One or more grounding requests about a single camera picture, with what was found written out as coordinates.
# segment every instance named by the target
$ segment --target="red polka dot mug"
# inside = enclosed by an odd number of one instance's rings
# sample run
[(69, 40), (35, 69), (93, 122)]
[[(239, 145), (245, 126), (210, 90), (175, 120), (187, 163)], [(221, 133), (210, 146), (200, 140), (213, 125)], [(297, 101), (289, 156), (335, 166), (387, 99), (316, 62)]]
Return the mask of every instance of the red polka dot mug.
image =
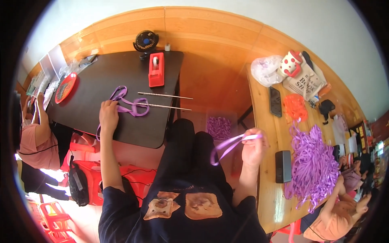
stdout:
[(302, 62), (300, 52), (290, 50), (280, 63), (279, 73), (283, 76), (295, 77), (301, 71)]

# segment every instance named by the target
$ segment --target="black bag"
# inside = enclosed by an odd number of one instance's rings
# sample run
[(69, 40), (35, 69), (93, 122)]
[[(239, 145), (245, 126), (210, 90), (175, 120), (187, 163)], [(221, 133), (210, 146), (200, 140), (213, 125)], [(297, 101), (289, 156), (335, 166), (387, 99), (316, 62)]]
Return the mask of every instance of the black bag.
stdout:
[(82, 207), (89, 203), (88, 180), (79, 166), (73, 163), (71, 156), (69, 164), (69, 187), (73, 200)]

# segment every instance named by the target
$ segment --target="white wall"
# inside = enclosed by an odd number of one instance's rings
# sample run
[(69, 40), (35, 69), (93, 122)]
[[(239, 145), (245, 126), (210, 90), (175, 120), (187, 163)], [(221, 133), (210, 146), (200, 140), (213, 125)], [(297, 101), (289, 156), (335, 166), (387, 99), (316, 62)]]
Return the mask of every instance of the white wall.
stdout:
[(54, 46), (96, 21), (155, 6), (208, 7), (268, 24), (325, 61), (353, 93), (368, 120), (378, 119), (389, 109), (389, 87), (377, 48), (347, 0), (55, 0), (31, 34), (22, 65), (29, 72)]

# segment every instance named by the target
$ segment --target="plastic container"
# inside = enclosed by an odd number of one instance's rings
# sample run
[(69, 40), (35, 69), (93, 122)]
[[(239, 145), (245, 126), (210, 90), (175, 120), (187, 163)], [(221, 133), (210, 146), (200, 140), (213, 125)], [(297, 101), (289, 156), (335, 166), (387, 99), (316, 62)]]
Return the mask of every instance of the plastic container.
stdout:
[[(231, 122), (231, 126), (230, 126), (231, 136), (230, 136), (230, 138), (232, 138), (234, 136), (238, 136), (238, 118), (237, 118), (236, 112), (226, 111), (226, 110), (208, 109), (207, 110), (207, 118), (206, 118), (206, 128), (205, 128), (205, 131), (207, 133), (210, 133), (209, 128), (208, 128), (208, 119), (210, 117), (215, 117), (215, 118), (222, 117), (222, 118), (226, 118), (226, 119), (230, 120), (230, 122)], [(214, 138), (214, 141), (222, 142), (224, 140), (218, 140), (218, 139)]]

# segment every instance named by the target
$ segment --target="clear plastic bag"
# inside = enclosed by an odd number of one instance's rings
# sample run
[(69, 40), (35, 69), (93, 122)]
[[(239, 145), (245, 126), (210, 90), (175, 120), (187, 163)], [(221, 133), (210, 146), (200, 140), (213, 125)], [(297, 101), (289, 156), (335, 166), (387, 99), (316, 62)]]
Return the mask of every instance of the clear plastic bag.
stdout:
[(276, 73), (283, 57), (274, 55), (265, 58), (257, 58), (251, 63), (251, 74), (260, 84), (270, 87), (281, 83), (283, 78)]

